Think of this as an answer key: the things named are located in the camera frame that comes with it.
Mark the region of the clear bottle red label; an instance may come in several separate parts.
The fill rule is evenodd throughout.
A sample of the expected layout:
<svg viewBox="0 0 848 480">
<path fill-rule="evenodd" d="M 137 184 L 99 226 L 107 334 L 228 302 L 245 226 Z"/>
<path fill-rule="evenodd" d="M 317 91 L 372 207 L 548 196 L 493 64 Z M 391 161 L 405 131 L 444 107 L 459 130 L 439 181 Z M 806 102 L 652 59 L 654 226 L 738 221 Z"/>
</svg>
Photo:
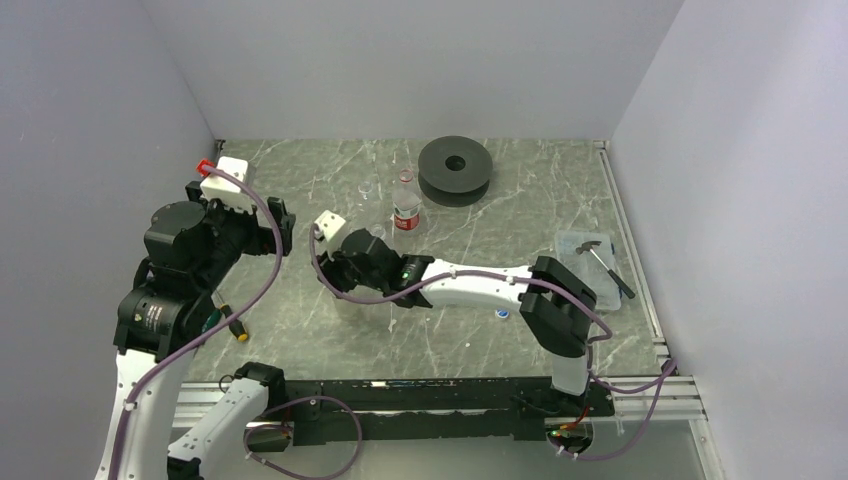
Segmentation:
<svg viewBox="0 0 848 480">
<path fill-rule="evenodd" d="M 397 230 L 411 233 L 420 225 L 422 198 L 410 169 L 399 172 L 392 192 L 393 222 Z"/>
</svg>

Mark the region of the brown bottle green cap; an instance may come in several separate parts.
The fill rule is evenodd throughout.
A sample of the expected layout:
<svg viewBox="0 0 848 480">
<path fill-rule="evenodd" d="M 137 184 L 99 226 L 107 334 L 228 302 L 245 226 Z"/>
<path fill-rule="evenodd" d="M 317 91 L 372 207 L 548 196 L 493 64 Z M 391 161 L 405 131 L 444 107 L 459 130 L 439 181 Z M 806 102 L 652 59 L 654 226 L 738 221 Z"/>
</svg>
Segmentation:
<svg viewBox="0 0 848 480">
<path fill-rule="evenodd" d="M 334 299 L 333 304 L 339 319 L 346 324 L 360 325 L 370 320 L 370 305 L 354 303 L 341 298 Z"/>
</svg>

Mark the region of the clear bottle white cap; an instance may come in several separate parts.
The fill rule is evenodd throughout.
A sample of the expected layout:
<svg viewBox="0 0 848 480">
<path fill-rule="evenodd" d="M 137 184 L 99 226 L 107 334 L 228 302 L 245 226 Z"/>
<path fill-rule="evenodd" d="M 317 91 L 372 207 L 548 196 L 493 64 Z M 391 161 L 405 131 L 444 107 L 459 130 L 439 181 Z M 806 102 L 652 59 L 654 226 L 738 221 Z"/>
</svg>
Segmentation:
<svg viewBox="0 0 848 480">
<path fill-rule="evenodd" d="M 369 227 L 370 233 L 380 239 L 385 239 L 387 231 L 382 224 L 373 224 Z"/>
</svg>

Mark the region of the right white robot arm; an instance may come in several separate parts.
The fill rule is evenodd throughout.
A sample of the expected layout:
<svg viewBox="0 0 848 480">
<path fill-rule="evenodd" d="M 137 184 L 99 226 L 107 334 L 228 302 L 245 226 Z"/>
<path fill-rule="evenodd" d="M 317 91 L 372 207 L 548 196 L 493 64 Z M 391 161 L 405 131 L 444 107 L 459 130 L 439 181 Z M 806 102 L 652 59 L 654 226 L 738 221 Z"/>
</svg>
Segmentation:
<svg viewBox="0 0 848 480">
<path fill-rule="evenodd" d="M 516 313 L 552 358 L 551 401 L 574 415 L 590 399 L 589 331 L 597 296 L 557 259 L 529 266 L 472 267 L 427 255 L 400 255 L 366 229 L 345 233 L 317 223 L 310 250 L 319 280 L 337 297 L 365 304 L 352 291 L 377 292 L 374 303 L 401 308 L 479 307 Z"/>
</svg>

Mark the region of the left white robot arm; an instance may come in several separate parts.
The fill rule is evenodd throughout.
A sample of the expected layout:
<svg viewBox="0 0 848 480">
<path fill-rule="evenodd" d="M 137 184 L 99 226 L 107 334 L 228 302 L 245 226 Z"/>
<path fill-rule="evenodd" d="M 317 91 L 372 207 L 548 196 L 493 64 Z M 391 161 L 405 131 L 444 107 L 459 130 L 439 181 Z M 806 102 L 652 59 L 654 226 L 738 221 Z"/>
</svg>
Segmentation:
<svg viewBox="0 0 848 480">
<path fill-rule="evenodd" d="M 249 362 L 183 438 L 171 437 L 197 349 L 236 317 L 217 308 L 214 292 L 245 255 L 287 256 L 295 222 L 279 198 L 239 189 L 221 195 L 200 181 L 152 215 L 147 254 L 117 309 L 117 386 L 98 478 L 205 479 L 227 436 L 257 416 L 272 420 L 285 411 L 282 370 Z"/>
</svg>

